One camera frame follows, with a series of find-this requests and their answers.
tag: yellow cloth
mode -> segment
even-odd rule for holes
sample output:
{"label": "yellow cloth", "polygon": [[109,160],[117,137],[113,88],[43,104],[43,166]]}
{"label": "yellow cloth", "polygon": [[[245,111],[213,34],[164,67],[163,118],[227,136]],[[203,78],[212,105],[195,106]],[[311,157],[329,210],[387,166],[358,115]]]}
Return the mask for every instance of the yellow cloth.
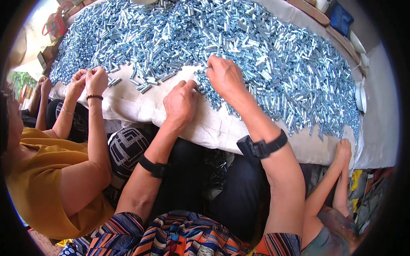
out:
{"label": "yellow cloth", "polygon": [[359,178],[360,175],[362,175],[363,170],[355,170],[352,174],[352,181],[353,185],[350,187],[351,191],[355,191],[358,188],[359,185]]}
{"label": "yellow cloth", "polygon": [[20,144],[38,152],[31,159],[15,163],[5,180],[15,208],[34,230],[48,238],[78,238],[113,216],[114,210],[103,193],[70,219],[61,205],[61,169],[87,161],[87,143],[50,138],[40,130],[25,127]]}
{"label": "yellow cloth", "polygon": [[58,246],[61,246],[61,247],[64,248],[64,246],[66,246],[66,244],[71,243],[71,242],[73,242],[72,239],[63,239],[55,245],[58,245]]}
{"label": "yellow cloth", "polygon": [[353,205],[353,213],[356,213],[356,211],[358,210],[358,202],[358,198],[350,200],[350,204]]}

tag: striped patterned shirt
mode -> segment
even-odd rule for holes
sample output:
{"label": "striped patterned shirt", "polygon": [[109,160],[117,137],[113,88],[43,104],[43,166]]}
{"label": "striped patterned shirt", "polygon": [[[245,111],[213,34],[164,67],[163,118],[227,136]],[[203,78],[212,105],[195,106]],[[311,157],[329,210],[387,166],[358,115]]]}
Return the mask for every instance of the striped patterned shirt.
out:
{"label": "striped patterned shirt", "polygon": [[157,217],[144,232],[141,218],[118,213],[99,228],[87,256],[295,256],[299,236],[270,233],[251,251],[224,226],[201,214],[172,211]]}

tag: white bowl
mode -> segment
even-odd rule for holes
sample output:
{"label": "white bowl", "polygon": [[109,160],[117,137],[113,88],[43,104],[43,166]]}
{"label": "white bowl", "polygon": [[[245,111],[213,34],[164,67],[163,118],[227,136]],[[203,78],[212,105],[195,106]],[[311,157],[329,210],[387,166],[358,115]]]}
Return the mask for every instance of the white bowl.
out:
{"label": "white bowl", "polygon": [[363,83],[360,83],[359,86],[356,86],[355,98],[356,98],[357,108],[360,111],[363,111],[363,113],[366,113],[367,103],[366,103],[366,93],[364,92]]}
{"label": "white bowl", "polygon": [[350,42],[353,45],[353,48],[355,48],[355,50],[358,53],[364,53],[366,54],[366,50],[364,49],[362,43],[360,42],[359,38],[356,36],[356,34],[353,32],[353,30],[350,31]]}

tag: black pants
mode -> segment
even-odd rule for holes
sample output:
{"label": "black pants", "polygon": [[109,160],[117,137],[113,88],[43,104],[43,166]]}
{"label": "black pants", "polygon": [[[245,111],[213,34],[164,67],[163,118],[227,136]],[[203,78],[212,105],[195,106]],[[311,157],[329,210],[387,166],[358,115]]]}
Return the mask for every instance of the black pants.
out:
{"label": "black pants", "polygon": [[[105,194],[114,207],[137,165],[138,157],[150,142],[142,130],[134,128],[120,130],[110,141],[113,174]],[[177,139],[147,224],[169,211],[192,211],[218,221],[241,240],[249,242],[254,234],[262,193],[269,188],[266,174],[260,164],[251,165],[243,156],[235,155],[232,166],[227,170],[223,191],[205,212],[201,199],[204,152],[202,146]]]}
{"label": "black pants", "polygon": [[[52,100],[47,106],[46,129],[51,129],[62,111],[64,100]],[[77,103],[75,106],[73,123],[67,140],[82,143],[88,140],[88,109]]]}

